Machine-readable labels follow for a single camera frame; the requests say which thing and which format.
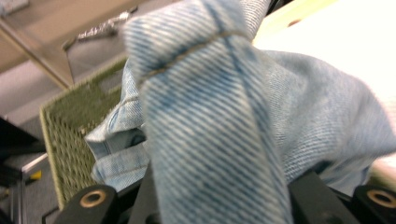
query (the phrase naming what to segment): green plastic basket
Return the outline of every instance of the green plastic basket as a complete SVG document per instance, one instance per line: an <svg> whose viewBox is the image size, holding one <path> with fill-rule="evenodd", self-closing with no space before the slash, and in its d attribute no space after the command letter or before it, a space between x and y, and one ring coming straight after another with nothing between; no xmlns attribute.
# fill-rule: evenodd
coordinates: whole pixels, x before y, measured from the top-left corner
<svg viewBox="0 0 396 224"><path fill-rule="evenodd" d="M91 178L95 160L84 136L120 101L120 82L110 88L108 83L120 75L125 61L125 57L117 59L41 108L40 119L61 209L77 192L96 184Z"/></svg>

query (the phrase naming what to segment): metal hole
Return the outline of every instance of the metal hole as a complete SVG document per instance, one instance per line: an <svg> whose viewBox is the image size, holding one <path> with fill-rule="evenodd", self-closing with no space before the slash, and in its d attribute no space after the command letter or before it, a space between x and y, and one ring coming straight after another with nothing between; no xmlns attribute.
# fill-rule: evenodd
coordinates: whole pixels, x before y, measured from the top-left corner
<svg viewBox="0 0 396 224"><path fill-rule="evenodd" d="M100 189L94 190L84 195L79 201L79 204L81 204L82 207L91 208L102 203L105 200L105 198L106 198L106 194L104 191Z"/></svg>
<svg viewBox="0 0 396 224"><path fill-rule="evenodd" d="M383 191L383 190L377 190L377 189L372 189L367 192L367 196L369 199L371 199L373 202L387 207L387 208L396 208L396 198Z"/></svg>

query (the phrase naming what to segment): light blue denim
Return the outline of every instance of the light blue denim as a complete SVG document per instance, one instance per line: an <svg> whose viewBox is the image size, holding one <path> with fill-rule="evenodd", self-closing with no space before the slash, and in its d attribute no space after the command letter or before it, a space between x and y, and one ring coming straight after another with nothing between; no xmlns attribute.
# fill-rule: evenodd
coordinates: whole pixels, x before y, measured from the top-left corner
<svg viewBox="0 0 396 224"><path fill-rule="evenodd" d="M312 57L255 49L244 12L235 0L193 0L126 24L121 102L87 136L92 173L119 189L150 158L165 224L291 223L296 177L313 168L351 193L396 151L364 84ZM125 146L143 121L148 141Z"/></svg>

